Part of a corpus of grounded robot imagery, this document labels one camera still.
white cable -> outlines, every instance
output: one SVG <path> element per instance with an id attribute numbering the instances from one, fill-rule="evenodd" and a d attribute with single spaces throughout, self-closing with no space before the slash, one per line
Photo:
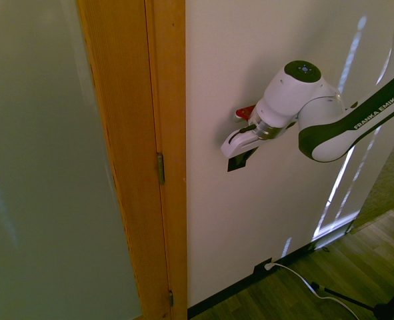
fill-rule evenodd
<path id="1" fill-rule="evenodd" d="M 344 304 L 342 301 L 337 300 L 337 299 L 332 298 L 332 297 L 320 297 L 320 296 L 315 292 L 315 290 L 311 287 L 311 285 L 308 283 L 308 281 L 306 281 L 305 278 L 303 278 L 303 277 L 302 277 L 300 274 L 298 274 L 296 271 L 291 270 L 290 268 L 288 268 L 288 267 L 286 267 L 286 266 L 284 266 L 284 265 L 280 265 L 280 264 L 278 264 L 278 263 L 268 263 L 268 264 L 266 264 L 266 266 L 268 266 L 268 265 L 276 265 L 276 266 L 278 266 L 278 267 L 282 267 L 282 268 L 284 268 L 284 269 L 287 269 L 287 270 L 293 272 L 296 276 L 298 276 L 299 278 L 302 279 L 302 281 L 306 284 L 306 286 L 309 288 L 309 290 L 311 290 L 311 292 L 312 292 L 317 298 L 333 300 L 333 301 L 336 301 L 337 303 L 340 303 L 340 304 L 341 304 L 342 306 L 344 306 L 350 313 L 353 314 L 353 316 L 356 318 L 356 320 L 359 320 L 358 317 L 357 317 L 357 315 L 354 313 L 354 311 L 352 311 L 352 310 L 351 310 L 346 304 Z"/>

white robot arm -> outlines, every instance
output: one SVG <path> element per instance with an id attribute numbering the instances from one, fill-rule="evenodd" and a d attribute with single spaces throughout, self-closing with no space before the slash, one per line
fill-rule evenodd
<path id="1" fill-rule="evenodd" d="M 299 122 L 299 149 L 310 159 L 330 162 L 394 116 L 394 41 L 382 81 L 364 99 L 345 110 L 339 92 L 316 66 L 288 63 L 274 76 L 245 128 L 232 132 L 221 147 L 228 171 L 246 160 L 267 140 Z"/>

door hinge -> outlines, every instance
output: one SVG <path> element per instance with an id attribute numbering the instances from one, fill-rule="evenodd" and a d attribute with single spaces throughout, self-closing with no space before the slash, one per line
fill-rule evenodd
<path id="1" fill-rule="evenodd" d="M 157 162 L 158 162 L 158 180 L 160 185 L 164 185 L 164 158 L 162 153 L 157 153 Z"/>
<path id="2" fill-rule="evenodd" d="M 170 307 L 172 307 L 175 304 L 175 300 L 173 298 L 173 292 L 169 290 L 169 298 L 170 298 Z"/>

tripod stand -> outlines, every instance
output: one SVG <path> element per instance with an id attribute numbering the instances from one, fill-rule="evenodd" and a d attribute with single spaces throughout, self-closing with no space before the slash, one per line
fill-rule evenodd
<path id="1" fill-rule="evenodd" d="M 315 282 L 312 282 L 311 287 L 314 290 L 325 291 L 327 293 L 330 293 L 331 295 L 335 295 L 336 297 L 342 298 L 342 299 L 344 299 L 346 301 L 349 301 L 351 303 L 359 305 L 360 307 L 366 308 L 367 310 L 372 311 L 373 314 L 375 315 L 376 319 L 378 319 L 378 320 L 392 320 L 394 318 L 394 296 L 386 304 L 378 303 L 376 306 L 370 307 L 369 305 L 366 305 L 366 304 L 364 304 L 362 302 L 359 302 L 357 300 L 349 298 L 346 295 L 342 295 L 342 294 L 340 294 L 338 292 L 330 290 L 330 289 L 328 289 L 326 287 L 323 287 L 322 285 L 319 285 L 319 284 L 317 284 Z"/>

wooden door frame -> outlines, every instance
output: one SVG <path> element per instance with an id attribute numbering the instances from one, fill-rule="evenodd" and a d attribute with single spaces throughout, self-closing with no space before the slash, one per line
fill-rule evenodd
<path id="1" fill-rule="evenodd" d="M 168 313 L 186 319 L 185 0 L 77 4 L 141 300 L 139 319 Z M 164 156 L 162 186 L 157 152 Z M 161 254 L 167 270 L 156 263 Z"/>

